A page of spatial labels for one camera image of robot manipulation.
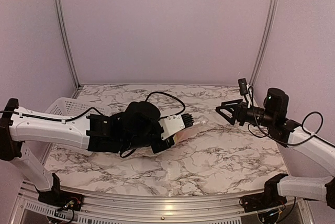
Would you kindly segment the clear zip top bag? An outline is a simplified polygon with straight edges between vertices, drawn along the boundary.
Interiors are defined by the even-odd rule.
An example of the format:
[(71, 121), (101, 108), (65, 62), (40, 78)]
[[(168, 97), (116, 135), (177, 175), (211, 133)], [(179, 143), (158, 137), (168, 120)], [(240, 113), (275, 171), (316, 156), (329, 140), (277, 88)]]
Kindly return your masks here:
[(154, 153), (152, 151), (151, 147), (142, 148), (139, 150), (139, 154), (141, 156), (145, 157), (154, 157), (162, 154), (163, 152), (166, 152), (167, 150), (170, 150), (171, 148), (177, 147), (179, 145), (183, 145), (186, 143), (187, 140), (190, 140), (192, 138), (196, 138), (203, 132), (205, 132), (208, 128), (208, 122), (203, 121), (196, 121), (193, 126), (188, 127), (182, 131), (177, 132), (173, 137), (172, 140), (174, 142), (173, 145), (171, 145), (169, 148), (159, 151), (157, 153)]

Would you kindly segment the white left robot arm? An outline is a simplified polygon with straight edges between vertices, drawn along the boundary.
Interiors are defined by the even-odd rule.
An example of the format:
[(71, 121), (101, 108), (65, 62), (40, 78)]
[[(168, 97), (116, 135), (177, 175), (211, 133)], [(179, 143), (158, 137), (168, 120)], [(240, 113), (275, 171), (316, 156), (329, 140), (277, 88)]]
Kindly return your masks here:
[(40, 141), (65, 144), (91, 152), (118, 153), (122, 158), (138, 148), (159, 153), (174, 145), (185, 125), (180, 115), (162, 117), (149, 102), (132, 102), (124, 112), (105, 116), (88, 108), (78, 116), (29, 111), (10, 99), (1, 111), (1, 160), (12, 162), (56, 206), (66, 201), (58, 178), (47, 171), (24, 144)]

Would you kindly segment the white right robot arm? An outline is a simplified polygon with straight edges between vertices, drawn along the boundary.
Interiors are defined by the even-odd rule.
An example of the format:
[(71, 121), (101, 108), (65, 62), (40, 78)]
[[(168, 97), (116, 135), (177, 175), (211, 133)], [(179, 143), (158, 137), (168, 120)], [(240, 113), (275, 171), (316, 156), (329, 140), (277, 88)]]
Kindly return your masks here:
[(249, 123), (261, 129), (265, 136), (281, 146), (293, 149), (321, 165), (327, 177), (296, 177), (280, 173), (264, 183), (261, 193), (241, 197), (246, 212), (286, 203), (287, 197), (321, 201), (334, 208), (334, 144), (308, 131), (302, 123), (286, 117), (288, 95), (278, 88), (269, 88), (264, 107), (256, 107), (253, 99), (238, 99), (221, 103), (216, 112), (231, 125)]

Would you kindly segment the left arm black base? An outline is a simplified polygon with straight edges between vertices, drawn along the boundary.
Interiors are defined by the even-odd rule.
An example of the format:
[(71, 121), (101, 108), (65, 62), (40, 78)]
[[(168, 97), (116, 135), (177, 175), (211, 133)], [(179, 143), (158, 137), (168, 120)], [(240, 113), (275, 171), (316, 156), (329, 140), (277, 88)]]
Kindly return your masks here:
[(80, 211), (84, 196), (82, 194), (64, 191), (60, 188), (60, 179), (55, 173), (52, 173), (51, 188), (46, 191), (38, 192), (38, 200), (42, 203), (58, 207), (60, 210), (73, 209)]

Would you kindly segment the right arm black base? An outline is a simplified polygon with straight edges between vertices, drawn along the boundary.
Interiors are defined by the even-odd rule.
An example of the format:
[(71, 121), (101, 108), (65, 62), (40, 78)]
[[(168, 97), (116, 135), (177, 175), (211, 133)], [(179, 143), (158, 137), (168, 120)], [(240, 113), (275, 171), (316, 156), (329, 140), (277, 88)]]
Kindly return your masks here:
[(287, 199), (278, 194), (277, 185), (286, 176), (288, 176), (286, 173), (275, 175), (264, 183), (263, 192), (242, 196), (239, 200), (240, 206), (243, 207), (245, 212), (284, 206)]

